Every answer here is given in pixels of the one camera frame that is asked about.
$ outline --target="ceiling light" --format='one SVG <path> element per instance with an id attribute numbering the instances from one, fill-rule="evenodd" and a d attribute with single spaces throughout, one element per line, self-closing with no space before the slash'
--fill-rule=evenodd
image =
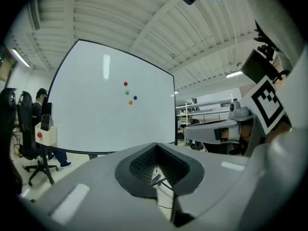
<path id="1" fill-rule="evenodd" d="M 237 76 L 237 75 L 242 75 L 242 74 L 243 73 L 241 71 L 238 71 L 238 72 L 234 72 L 234 73 L 228 74 L 226 77 L 230 78 L 230 77 Z"/>
<path id="2" fill-rule="evenodd" d="M 176 90 L 176 91 L 174 92 L 174 94 L 171 95 L 171 97 L 174 97 L 174 95 L 175 95 L 175 94 L 178 94 L 178 93 L 179 93 L 179 92 Z"/>
<path id="3" fill-rule="evenodd" d="M 19 60 L 23 62 L 24 65 L 30 67 L 30 65 L 22 58 L 22 56 L 17 52 L 17 50 L 13 49 L 13 52 L 19 58 Z"/>
<path id="4" fill-rule="evenodd" d="M 110 67 L 110 55 L 104 55 L 103 57 L 103 77 L 109 79 L 109 67 Z"/>

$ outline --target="cable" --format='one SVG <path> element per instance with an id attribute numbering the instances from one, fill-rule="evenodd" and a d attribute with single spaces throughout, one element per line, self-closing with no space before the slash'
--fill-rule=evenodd
<path id="1" fill-rule="evenodd" d="M 276 77 L 276 78 L 274 79 L 273 84 L 275 84 L 275 83 L 276 83 L 276 81 L 277 81 L 277 80 L 279 80 L 279 79 L 281 78 L 281 76 L 283 76 L 283 75 L 288 76 L 288 75 L 289 75 L 289 73 L 290 73 L 290 71 L 289 71 L 289 70 L 283 70 L 283 71 L 281 71 L 281 72 L 279 73 L 279 76 L 278 76 L 278 77 Z"/>
<path id="2" fill-rule="evenodd" d="M 162 208 L 166 208 L 166 209 L 172 209 L 172 208 L 164 207 L 164 206 L 162 206 L 162 205 L 158 205 L 158 206 L 160 206 L 160 207 L 162 207 Z"/>
<path id="3" fill-rule="evenodd" d="M 240 132 L 240 130 L 241 130 L 241 127 L 242 126 L 239 126 L 239 135 L 240 135 L 240 138 L 242 138 L 242 139 L 247 139 L 247 138 L 249 138 L 250 136 L 251 136 L 251 133 L 252 133 L 252 129 L 250 130 L 250 133 L 249 133 L 249 135 L 248 136 L 246 136 L 246 137 L 241 137 L 241 132 Z"/>

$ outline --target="shelf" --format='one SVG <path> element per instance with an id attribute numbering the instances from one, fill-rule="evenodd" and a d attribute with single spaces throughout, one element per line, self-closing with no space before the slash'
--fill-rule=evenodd
<path id="1" fill-rule="evenodd" d="M 193 113 L 193 114 L 187 114 L 187 116 L 198 116 L 198 115 L 210 115 L 210 114 L 220 114 L 223 113 L 223 115 L 228 115 L 230 112 L 230 109 L 228 110 L 219 110 L 219 111 L 208 111 L 208 112 L 199 112 L 199 113 Z"/>
<path id="2" fill-rule="evenodd" d="M 226 98 L 226 99 L 212 101 L 212 102 L 189 104 L 189 105 L 187 105 L 187 108 L 209 106 L 209 105 L 214 105 L 214 104 L 219 104 L 219 103 L 226 103 L 226 102 L 231 102 L 231 98 Z M 185 105 L 184 106 L 178 106 L 178 107 L 176 107 L 176 109 L 186 109 L 186 106 Z"/>

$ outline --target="ceiling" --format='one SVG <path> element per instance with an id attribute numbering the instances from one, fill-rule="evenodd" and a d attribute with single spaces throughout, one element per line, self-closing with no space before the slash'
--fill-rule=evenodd
<path id="1" fill-rule="evenodd" d="M 77 39 L 96 41 L 172 73 L 181 92 L 238 70 L 260 45 L 254 29 L 246 0 L 32 0 L 6 41 L 44 71 L 58 68 Z"/>

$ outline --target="office chair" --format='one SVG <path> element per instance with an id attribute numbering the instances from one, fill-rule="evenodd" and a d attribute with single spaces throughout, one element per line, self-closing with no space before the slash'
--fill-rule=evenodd
<path id="1" fill-rule="evenodd" d="M 0 144 L 3 148 L 10 148 L 11 135 L 16 119 L 16 101 L 15 88 L 5 88 L 0 93 Z M 2 152 L 4 157 L 8 157 L 6 162 L 8 165 L 4 168 L 10 168 L 11 175 L 10 186 L 13 186 L 13 191 L 16 194 L 21 194 L 23 188 L 23 180 L 12 163 L 9 152 Z"/>
<path id="2" fill-rule="evenodd" d="M 32 123 L 32 98 L 30 94 L 26 91 L 20 95 L 18 104 L 17 104 L 17 115 L 19 121 L 20 131 L 23 135 L 23 144 L 20 145 L 19 151 L 20 153 L 28 160 L 36 159 L 41 154 L 41 149 L 37 147 L 35 142 L 35 132 L 34 132 L 34 123 Z M 56 165 L 48 165 L 48 168 L 56 168 L 58 171 L 58 167 Z M 33 166 L 25 166 L 23 167 L 26 171 L 30 172 L 30 169 L 34 169 L 33 174 L 30 176 L 28 184 L 32 186 L 31 180 L 42 171 L 45 175 L 48 176 L 51 184 L 53 184 L 53 180 L 51 180 L 51 176 L 46 172 L 45 166 L 40 160 L 38 160 L 37 165 Z"/>

